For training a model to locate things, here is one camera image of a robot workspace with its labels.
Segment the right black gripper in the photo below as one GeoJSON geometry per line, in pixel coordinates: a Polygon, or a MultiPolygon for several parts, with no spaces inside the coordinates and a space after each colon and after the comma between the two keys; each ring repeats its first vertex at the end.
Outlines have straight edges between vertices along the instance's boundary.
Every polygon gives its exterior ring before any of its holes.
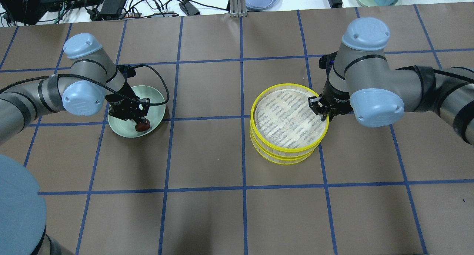
{"type": "Polygon", "coordinates": [[[352,112],[349,93],[338,90],[330,81],[326,81],[321,94],[308,98],[308,105],[322,122],[352,112]]]}

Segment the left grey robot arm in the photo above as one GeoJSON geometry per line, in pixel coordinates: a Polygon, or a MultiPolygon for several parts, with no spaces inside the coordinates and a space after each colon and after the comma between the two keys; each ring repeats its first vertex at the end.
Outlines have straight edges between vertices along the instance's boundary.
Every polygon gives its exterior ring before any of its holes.
{"type": "MultiPolygon", "coordinates": [[[[1,143],[22,132],[40,116],[67,111],[76,116],[98,113],[105,102],[109,115],[135,123],[146,132],[151,106],[128,83],[133,66],[115,64],[89,33],[68,39],[64,54],[72,61],[68,74],[27,79],[1,89],[1,143]]],[[[46,202],[39,184],[19,162],[1,155],[1,254],[69,255],[46,234],[46,202]]]]}

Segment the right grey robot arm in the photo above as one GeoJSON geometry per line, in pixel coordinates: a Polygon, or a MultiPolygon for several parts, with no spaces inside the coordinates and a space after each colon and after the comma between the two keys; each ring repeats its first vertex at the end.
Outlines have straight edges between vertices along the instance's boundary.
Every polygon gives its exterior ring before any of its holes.
{"type": "Polygon", "coordinates": [[[390,35],[375,17],[353,20],[338,51],[320,59],[327,80],[320,95],[308,98],[309,108],[323,121],[353,112],[366,127],[391,125],[406,112],[434,112],[473,145],[473,69],[414,65],[393,70],[384,52],[390,35]]]}

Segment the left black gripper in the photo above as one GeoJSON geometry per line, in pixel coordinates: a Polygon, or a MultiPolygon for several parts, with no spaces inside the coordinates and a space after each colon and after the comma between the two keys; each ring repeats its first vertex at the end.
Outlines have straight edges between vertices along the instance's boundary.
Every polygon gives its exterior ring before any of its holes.
{"type": "Polygon", "coordinates": [[[125,98],[116,93],[108,95],[110,116],[120,120],[133,120],[136,124],[147,119],[149,105],[143,105],[142,102],[150,103],[149,98],[140,99],[128,83],[124,83],[117,92],[125,98]]]}

